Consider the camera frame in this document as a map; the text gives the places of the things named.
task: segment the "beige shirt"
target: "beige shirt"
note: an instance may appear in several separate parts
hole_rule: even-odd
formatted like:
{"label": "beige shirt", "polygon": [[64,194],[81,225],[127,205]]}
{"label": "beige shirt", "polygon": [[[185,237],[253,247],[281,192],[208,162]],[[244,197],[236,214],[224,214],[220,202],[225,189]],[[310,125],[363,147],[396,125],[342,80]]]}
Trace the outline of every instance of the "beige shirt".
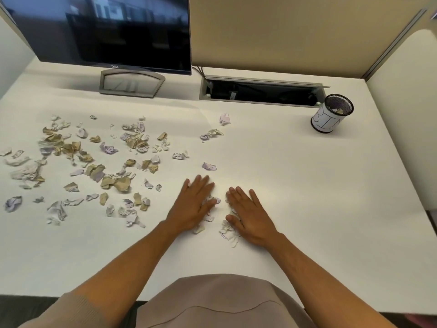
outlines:
{"label": "beige shirt", "polygon": [[[21,328],[106,328],[84,297],[64,294]],[[273,284],[231,274],[177,280],[138,308],[136,328],[317,328],[307,313]]]}

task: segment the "sleeve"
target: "sleeve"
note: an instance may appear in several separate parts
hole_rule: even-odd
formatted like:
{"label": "sleeve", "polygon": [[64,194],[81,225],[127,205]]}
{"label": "sleeve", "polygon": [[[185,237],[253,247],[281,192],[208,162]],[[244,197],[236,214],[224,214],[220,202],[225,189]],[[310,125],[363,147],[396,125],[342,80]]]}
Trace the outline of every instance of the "sleeve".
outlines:
{"label": "sleeve", "polygon": [[19,328],[110,328],[84,296],[65,293],[38,318]]}

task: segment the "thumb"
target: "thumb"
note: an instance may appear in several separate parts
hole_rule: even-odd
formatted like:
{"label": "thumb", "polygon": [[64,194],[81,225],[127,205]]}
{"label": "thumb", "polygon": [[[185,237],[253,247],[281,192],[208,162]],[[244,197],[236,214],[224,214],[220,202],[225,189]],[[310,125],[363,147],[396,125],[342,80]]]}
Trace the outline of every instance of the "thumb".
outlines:
{"label": "thumb", "polygon": [[226,215],[226,221],[228,221],[237,231],[240,233],[244,232],[244,226],[240,220],[234,215]]}
{"label": "thumb", "polygon": [[200,208],[199,214],[204,217],[206,213],[208,213],[215,205],[217,204],[216,199],[208,200],[206,203],[202,205]]}

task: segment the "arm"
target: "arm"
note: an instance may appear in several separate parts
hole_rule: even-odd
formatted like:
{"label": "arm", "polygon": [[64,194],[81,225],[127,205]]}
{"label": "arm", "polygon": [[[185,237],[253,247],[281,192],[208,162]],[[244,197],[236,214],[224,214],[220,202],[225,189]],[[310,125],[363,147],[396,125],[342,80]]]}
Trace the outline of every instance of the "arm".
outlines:
{"label": "arm", "polygon": [[241,221],[233,215],[226,220],[250,243],[269,251],[319,328],[396,328],[279,233],[255,192],[249,194],[252,199],[239,187],[229,189],[228,201]]}
{"label": "arm", "polygon": [[202,205],[214,187],[208,180],[208,176],[202,179],[198,175],[191,186],[188,186],[190,180],[185,180],[167,219],[72,293],[86,297],[108,324],[116,327],[176,237],[197,226],[216,204],[212,199]]}

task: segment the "white desk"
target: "white desk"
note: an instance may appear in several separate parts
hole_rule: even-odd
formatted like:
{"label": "white desk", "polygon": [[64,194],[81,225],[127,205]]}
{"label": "white desk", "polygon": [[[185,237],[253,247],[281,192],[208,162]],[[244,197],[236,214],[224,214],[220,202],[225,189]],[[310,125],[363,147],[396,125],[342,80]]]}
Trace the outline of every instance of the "white desk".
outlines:
{"label": "white desk", "polygon": [[[63,133],[84,123],[91,136],[120,150],[108,156],[98,145],[82,140],[97,162],[117,172],[129,153],[120,139],[122,123],[145,115],[150,144],[162,131],[169,134],[171,149],[160,153],[162,164],[152,175],[137,171],[132,193],[152,200],[141,212],[146,229],[127,229],[124,220],[106,217],[97,201],[67,207],[62,226],[46,225],[46,208],[56,200],[101,193],[99,184],[82,175],[65,157],[50,156],[42,168],[41,188],[23,190],[9,179],[14,168],[0,167],[1,200],[23,196],[14,213],[0,213],[0,293],[60,296],[97,272],[117,254],[146,235],[165,218],[183,179],[209,172],[216,182],[214,195],[222,199],[229,186],[253,188],[278,229],[359,297],[379,311],[437,314],[437,237],[423,211],[401,159],[376,109],[364,81],[250,71],[205,69],[207,74],[321,82],[326,93],[344,94],[355,112],[330,135],[311,127],[312,108],[200,101],[200,76],[166,75],[155,99],[100,95],[96,90],[101,69],[43,64],[34,60],[0,101],[0,134],[3,146],[23,149],[38,157],[37,139],[52,114],[72,122]],[[199,135],[219,127],[221,113],[232,124],[225,135],[202,142]],[[94,114],[96,121],[90,120]],[[109,131],[109,125],[116,126]],[[191,158],[171,159],[187,149]],[[162,192],[142,184],[147,176]],[[79,184],[79,193],[63,186]],[[108,204],[132,198],[112,188]],[[46,203],[32,200],[43,195]],[[270,256],[240,241],[229,247],[218,231],[228,213],[223,201],[216,220],[206,230],[187,234],[171,246],[140,296],[150,299],[182,276],[235,273],[266,279],[297,298],[286,276]]]}

